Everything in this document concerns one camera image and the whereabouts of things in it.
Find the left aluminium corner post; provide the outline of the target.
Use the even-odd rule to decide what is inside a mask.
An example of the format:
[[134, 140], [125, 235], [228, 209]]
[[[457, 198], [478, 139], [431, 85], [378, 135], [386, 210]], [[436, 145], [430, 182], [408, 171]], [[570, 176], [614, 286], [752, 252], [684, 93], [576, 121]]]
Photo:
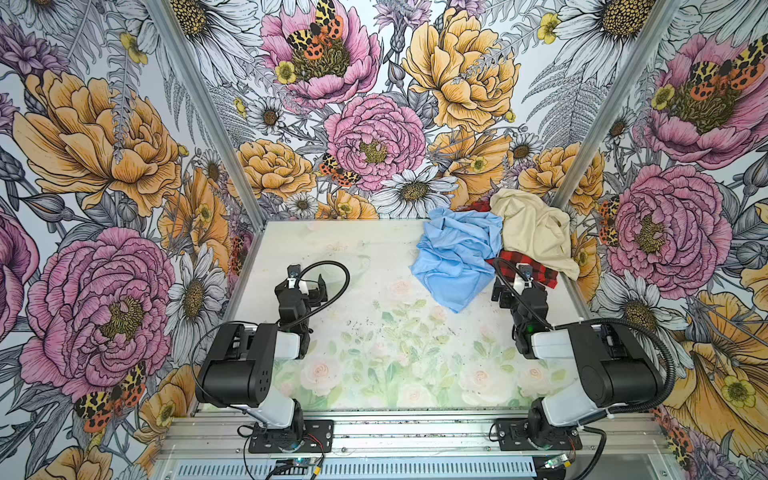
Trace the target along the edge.
[[160, 38], [201, 116], [214, 147], [223, 160], [243, 207], [258, 234], [264, 232], [266, 220], [246, 178], [235, 147], [217, 112], [205, 79], [197, 66], [196, 56], [183, 38], [183, 32], [168, 1], [149, 1], [147, 9], [159, 30]]

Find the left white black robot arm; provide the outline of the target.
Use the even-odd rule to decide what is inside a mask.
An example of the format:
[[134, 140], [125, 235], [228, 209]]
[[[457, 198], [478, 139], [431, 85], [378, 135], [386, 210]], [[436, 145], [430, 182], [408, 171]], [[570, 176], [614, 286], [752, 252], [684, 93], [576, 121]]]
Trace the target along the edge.
[[251, 452], [295, 452], [309, 438], [300, 402], [272, 385], [275, 364], [301, 360], [312, 330], [299, 323], [328, 301], [326, 282], [302, 278], [298, 265], [275, 287], [279, 318], [274, 323], [227, 323], [216, 335], [196, 377], [196, 398], [233, 408], [254, 420]]

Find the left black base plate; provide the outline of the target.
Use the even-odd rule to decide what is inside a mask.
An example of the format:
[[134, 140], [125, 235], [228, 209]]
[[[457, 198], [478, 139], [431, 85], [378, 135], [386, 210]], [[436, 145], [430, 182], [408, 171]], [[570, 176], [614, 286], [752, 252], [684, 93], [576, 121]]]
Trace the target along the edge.
[[335, 422], [309, 420], [285, 429], [257, 430], [250, 436], [250, 454], [321, 454], [332, 451]]

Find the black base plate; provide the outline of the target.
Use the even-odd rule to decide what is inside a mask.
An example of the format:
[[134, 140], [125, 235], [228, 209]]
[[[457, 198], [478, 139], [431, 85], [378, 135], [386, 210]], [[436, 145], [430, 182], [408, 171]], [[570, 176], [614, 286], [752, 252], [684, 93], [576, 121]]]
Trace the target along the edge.
[[578, 451], [583, 448], [575, 428], [552, 427], [547, 423], [532, 426], [522, 418], [497, 419], [489, 430], [489, 439], [502, 451]]
[[285, 429], [257, 430], [250, 436], [250, 454], [321, 454], [332, 451], [335, 422], [309, 420]]

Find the left green circuit board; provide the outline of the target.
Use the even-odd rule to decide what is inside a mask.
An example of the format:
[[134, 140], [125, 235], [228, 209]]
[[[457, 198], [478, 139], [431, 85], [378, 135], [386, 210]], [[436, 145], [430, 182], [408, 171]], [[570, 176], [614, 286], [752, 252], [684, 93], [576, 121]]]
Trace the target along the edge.
[[283, 459], [275, 463], [273, 473], [275, 475], [306, 476], [315, 473], [320, 465], [320, 457]]

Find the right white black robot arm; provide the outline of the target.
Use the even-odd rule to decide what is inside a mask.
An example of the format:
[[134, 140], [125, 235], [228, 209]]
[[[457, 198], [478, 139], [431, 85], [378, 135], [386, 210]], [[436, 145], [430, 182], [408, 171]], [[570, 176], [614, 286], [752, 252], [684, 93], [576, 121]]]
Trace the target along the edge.
[[518, 353], [528, 360], [569, 360], [577, 374], [561, 391], [534, 400], [525, 417], [495, 421], [489, 436], [501, 449], [578, 449], [579, 433], [589, 424], [646, 412], [672, 393], [672, 352], [650, 328], [615, 318], [554, 326], [544, 286], [501, 257], [491, 265], [492, 298], [512, 315]]

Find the light blue cloth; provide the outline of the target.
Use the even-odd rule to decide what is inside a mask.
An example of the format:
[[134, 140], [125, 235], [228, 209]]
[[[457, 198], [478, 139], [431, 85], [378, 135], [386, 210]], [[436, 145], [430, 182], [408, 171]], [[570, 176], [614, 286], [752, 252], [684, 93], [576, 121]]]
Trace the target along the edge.
[[494, 279], [503, 221], [490, 212], [429, 212], [411, 273], [441, 306], [459, 313]]

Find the aluminium front frame rail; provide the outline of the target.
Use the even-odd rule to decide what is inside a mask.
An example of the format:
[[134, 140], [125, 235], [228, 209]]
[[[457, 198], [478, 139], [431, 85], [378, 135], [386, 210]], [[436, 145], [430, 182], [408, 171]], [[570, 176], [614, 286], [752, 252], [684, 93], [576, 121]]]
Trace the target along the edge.
[[[331, 458], [461, 455], [499, 456], [490, 433], [500, 419], [521, 419], [522, 410], [317, 411], [305, 423], [334, 423]], [[160, 460], [234, 459], [246, 449], [237, 429], [245, 418], [230, 411], [203, 411], [174, 421], [161, 446]], [[665, 454], [660, 428], [648, 414], [623, 414], [593, 424], [607, 434], [605, 453]]]

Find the red black plaid cloth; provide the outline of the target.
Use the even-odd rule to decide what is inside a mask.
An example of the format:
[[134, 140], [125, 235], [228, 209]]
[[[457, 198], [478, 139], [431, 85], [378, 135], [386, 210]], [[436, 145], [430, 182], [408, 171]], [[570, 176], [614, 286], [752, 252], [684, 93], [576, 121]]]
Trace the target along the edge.
[[505, 260], [501, 270], [509, 281], [513, 281], [517, 275], [516, 271], [511, 267], [511, 264], [514, 264], [518, 270], [523, 272], [534, 283], [550, 289], [554, 289], [557, 286], [558, 272], [544, 266], [531, 257], [509, 250], [501, 250], [499, 257]]

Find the right green circuit board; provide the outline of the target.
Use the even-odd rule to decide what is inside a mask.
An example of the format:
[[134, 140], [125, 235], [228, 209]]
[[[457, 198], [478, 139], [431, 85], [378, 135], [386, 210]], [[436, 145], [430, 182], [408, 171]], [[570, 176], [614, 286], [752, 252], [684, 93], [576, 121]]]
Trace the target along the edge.
[[571, 457], [567, 453], [561, 453], [544, 460], [541, 469], [561, 469], [568, 468], [571, 465]]

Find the aluminium corner post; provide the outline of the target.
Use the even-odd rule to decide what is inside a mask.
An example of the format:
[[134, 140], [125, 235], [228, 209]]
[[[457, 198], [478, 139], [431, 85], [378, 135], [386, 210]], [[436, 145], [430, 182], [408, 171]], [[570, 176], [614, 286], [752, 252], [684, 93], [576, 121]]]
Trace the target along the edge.
[[217, 112], [205, 79], [197, 66], [196, 56], [183, 38], [183, 32], [168, 1], [149, 1], [147, 9], [159, 30], [160, 38], [201, 116], [214, 147], [223, 160], [243, 207], [258, 234], [264, 232], [266, 220], [246, 178], [235, 147]]
[[574, 162], [563, 179], [563, 183], [552, 198], [550, 206], [562, 209], [569, 203], [581, 178], [598, 153], [599, 146], [611, 126], [611, 122], [618, 115], [623, 102], [639, 78], [641, 70], [657, 51], [661, 37], [671, 24], [679, 5], [680, 1], [678, 0], [657, 1], [655, 3], [646, 25], [640, 32], [637, 43], [629, 52], [627, 64], [618, 69], [615, 81], [605, 101], [600, 106]]

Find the green circuit board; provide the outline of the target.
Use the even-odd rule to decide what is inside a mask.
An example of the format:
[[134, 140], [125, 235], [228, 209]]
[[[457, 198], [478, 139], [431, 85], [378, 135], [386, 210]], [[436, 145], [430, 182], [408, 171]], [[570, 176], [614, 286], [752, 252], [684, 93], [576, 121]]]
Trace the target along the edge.
[[561, 453], [544, 460], [541, 469], [561, 469], [568, 468], [571, 465], [571, 457], [567, 453]]
[[275, 463], [273, 473], [275, 475], [306, 476], [315, 473], [320, 465], [320, 457], [283, 459]]

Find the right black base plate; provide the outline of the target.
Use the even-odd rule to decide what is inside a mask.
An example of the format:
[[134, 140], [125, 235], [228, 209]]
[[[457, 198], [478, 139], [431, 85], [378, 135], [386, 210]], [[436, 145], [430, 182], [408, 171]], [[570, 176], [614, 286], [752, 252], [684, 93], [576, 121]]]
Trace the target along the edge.
[[552, 427], [547, 423], [532, 426], [522, 418], [497, 419], [489, 430], [489, 439], [502, 451], [578, 451], [583, 448], [575, 428]]

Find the beige cloth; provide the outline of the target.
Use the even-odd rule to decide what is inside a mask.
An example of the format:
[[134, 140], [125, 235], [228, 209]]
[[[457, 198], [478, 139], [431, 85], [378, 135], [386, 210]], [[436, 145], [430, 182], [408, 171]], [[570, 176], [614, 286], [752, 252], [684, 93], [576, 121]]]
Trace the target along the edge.
[[503, 248], [528, 256], [570, 280], [580, 273], [571, 257], [570, 217], [535, 194], [500, 189], [490, 199], [490, 211], [502, 219]]

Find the right aluminium corner post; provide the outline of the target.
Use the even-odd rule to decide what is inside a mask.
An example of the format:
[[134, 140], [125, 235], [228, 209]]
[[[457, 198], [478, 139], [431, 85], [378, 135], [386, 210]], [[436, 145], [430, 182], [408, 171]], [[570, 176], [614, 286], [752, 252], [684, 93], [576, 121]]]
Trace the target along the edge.
[[646, 25], [640, 32], [637, 43], [629, 52], [627, 64], [618, 69], [615, 81], [605, 101], [600, 106], [574, 162], [563, 179], [563, 183], [552, 198], [550, 206], [562, 209], [569, 203], [581, 178], [598, 153], [599, 146], [611, 126], [611, 122], [618, 115], [623, 102], [639, 78], [641, 70], [657, 51], [661, 37], [671, 24], [679, 5], [680, 1], [678, 0], [657, 1], [655, 3]]

